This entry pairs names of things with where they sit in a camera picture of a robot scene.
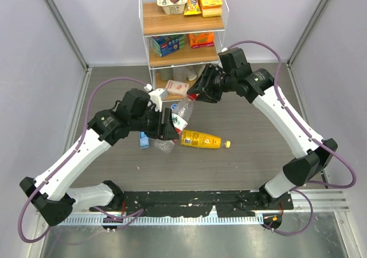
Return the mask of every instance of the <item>white wall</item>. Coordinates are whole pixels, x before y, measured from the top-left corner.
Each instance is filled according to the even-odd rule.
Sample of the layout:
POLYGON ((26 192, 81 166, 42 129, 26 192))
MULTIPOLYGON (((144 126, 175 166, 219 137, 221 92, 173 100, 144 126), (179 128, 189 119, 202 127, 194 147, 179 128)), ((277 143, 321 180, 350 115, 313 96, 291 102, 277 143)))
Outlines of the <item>white wall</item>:
POLYGON ((43 0, 0 0, 0 19, 0 257, 23 258, 19 182, 62 154, 83 70, 43 0))
MULTIPOLYGON (((357 173, 345 190, 360 247, 367 256, 367 0, 331 0, 294 63, 307 117, 357 173)), ((332 183, 351 181, 335 158, 327 167, 332 183)))
MULTIPOLYGON (((252 39, 289 59, 319 0, 227 0, 226 44, 252 39)), ((146 62, 138 0, 55 0, 89 64, 146 62)), ((273 60, 262 48, 245 49, 250 60, 273 60)))

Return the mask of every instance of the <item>floor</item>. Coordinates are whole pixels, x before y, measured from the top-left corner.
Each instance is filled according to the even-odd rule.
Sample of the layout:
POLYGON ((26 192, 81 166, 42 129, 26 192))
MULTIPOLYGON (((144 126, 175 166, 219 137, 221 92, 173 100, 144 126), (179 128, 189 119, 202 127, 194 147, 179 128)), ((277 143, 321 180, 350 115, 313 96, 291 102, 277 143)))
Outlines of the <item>floor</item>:
MULTIPOLYGON (((299 230, 308 219, 308 213, 289 213, 281 230, 299 230)), ((281 236, 260 225, 130 226, 110 234, 97 234, 103 232, 100 226, 57 226, 40 257, 347 258, 334 213, 316 213, 315 219, 297 236, 281 236)))
MULTIPOLYGON (((274 74, 276 64, 252 64, 252 68, 265 68, 274 74)), ((147 66, 93 68, 87 97, 102 81, 118 76, 150 81, 147 66)), ((279 85, 299 111, 285 64, 279 85)), ((131 88, 140 85, 118 81, 104 86, 92 103, 89 119, 96 112, 111 108, 131 88)), ((150 148, 140 149, 139 135, 132 132, 98 157, 73 187, 92 186, 111 179, 123 190, 258 189, 293 158, 271 122, 235 93, 224 93, 218 104, 196 102, 187 128, 230 140, 231 147, 206 150, 177 145, 170 154, 164 154, 153 146, 152 140, 150 148)))

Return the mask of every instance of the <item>clear plastic bottle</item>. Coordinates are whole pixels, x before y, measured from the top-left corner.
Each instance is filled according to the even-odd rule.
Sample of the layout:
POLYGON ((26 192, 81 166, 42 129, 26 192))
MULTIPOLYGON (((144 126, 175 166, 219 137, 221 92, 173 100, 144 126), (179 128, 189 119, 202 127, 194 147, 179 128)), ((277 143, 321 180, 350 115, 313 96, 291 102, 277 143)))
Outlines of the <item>clear plastic bottle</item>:
MULTIPOLYGON (((188 125, 188 121, 193 112, 195 99, 196 95, 187 95, 172 110, 173 125, 180 136, 182 134, 182 131, 188 125)), ((169 153, 170 151, 172 151, 175 143, 176 140, 156 139, 154 142, 154 146, 158 149, 161 149, 165 153, 169 153)))

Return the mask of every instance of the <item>yellow bottle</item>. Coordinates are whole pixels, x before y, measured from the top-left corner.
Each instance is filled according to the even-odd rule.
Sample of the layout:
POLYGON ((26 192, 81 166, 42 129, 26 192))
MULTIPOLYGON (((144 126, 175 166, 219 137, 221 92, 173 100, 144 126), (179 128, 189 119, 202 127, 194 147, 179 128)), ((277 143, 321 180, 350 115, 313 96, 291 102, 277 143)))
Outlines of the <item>yellow bottle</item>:
POLYGON ((221 147, 230 148, 231 142, 224 140, 218 136, 213 136, 205 133, 184 130, 182 133, 181 144, 184 146, 192 146, 197 148, 218 149, 221 147))

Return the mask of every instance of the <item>shelf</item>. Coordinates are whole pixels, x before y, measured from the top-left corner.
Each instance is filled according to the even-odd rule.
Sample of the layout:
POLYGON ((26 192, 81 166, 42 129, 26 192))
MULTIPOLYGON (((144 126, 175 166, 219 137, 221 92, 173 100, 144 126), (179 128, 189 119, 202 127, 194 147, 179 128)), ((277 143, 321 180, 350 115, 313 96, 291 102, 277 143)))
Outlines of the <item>shelf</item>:
POLYGON ((167 15, 157 3, 143 4, 143 26, 144 36, 224 30, 221 17, 167 15))
POLYGON ((155 52, 153 52, 152 48, 149 49, 150 67, 189 65, 215 61, 218 61, 215 46, 192 49, 187 36, 185 36, 185 46, 168 56, 159 57, 155 52))
MULTIPOLYGON (((186 83, 188 83, 191 87, 192 85, 194 85, 196 80, 197 79, 194 79, 193 81, 189 81, 188 79, 186 79, 186 83)), ((166 88, 166 85, 167 85, 167 81, 162 80, 161 75, 159 74, 159 71, 156 71, 155 72, 155 89, 166 88)), ((164 101, 181 100, 183 98, 184 98, 183 96, 169 94, 168 97, 166 97, 164 101)))

